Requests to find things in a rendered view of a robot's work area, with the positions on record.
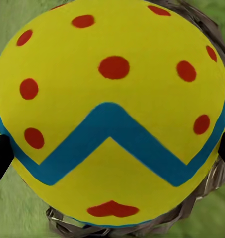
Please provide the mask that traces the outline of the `easter egg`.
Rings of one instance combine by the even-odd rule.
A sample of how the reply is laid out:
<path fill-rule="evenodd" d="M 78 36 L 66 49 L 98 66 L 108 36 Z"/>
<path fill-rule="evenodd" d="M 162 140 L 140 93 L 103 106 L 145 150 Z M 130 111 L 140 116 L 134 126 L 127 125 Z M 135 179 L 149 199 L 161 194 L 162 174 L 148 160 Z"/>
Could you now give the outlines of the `easter egg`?
<path fill-rule="evenodd" d="M 24 25 L 0 56 L 0 135 L 50 207 L 126 228 L 181 204 L 217 159 L 225 67 L 178 13 L 76 0 Z"/>

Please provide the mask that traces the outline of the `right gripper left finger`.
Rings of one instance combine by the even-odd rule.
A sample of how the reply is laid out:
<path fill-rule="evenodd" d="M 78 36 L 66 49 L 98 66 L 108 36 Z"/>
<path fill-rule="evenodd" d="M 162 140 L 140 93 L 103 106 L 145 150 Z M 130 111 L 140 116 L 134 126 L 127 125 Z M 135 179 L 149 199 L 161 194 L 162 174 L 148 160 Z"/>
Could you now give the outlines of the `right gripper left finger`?
<path fill-rule="evenodd" d="M 7 135 L 0 135 L 0 180 L 14 159 L 12 147 Z"/>

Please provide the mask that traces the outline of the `wicker basket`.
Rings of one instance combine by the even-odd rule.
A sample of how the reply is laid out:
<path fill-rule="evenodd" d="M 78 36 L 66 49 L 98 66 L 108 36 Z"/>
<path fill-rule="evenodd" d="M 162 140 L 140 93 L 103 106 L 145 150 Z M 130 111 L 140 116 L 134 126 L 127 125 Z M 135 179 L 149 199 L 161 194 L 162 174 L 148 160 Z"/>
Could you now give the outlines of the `wicker basket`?
<path fill-rule="evenodd" d="M 225 42 L 221 36 L 219 25 L 211 18 L 186 0 L 176 0 L 179 4 L 174 3 L 172 0 L 145 1 L 168 8 L 194 24 L 205 34 L 216 48 L 225 67 Z M 209 193 L 214 192 L 215 189 L 220 188 L 224 183 L 225 162 L 222 157 L 218 155 L 210 171 L 200 185 L 181 204 L 168 213 L 148 223 L 126 228 L 104 228 L 92 226 L 83 229 L 63 222 L 64 214 L 53 207 L 50 207 L 45 214 L 49 222 L 49 231 L 61 235 L 62 238 L 83 238 L 88 235 L 102 236 L 105 238 L 105 234 L 108 232 L 112 232 L 117 236 L 129 235 L 136 238 L 142 238 L 147 233 L 166 234 L 175 224 L 176 220 L 190 217 L 193 206 L 197 201 L 202 201 Z M 164 223 L 167 224 L 163 227 L 157 227 L 157 225 Z M 105 230 L 105 232 L 103 234 L 96 234 L 96 232 L 100 230 Z"/>

